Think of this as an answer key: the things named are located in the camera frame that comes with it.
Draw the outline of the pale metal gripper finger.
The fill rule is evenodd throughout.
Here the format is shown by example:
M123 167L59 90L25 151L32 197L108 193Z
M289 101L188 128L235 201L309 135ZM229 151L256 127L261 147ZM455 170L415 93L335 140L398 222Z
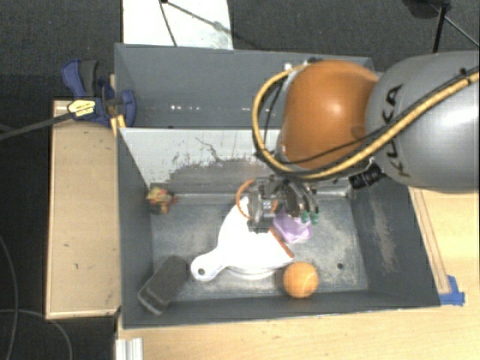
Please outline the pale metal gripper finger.
M255 233L267 233L276 216L276 199L261 199L255 211Z
M261 199L257 195L248 196L247 210L250 217L248 226L250 230L257 230L263 214Z

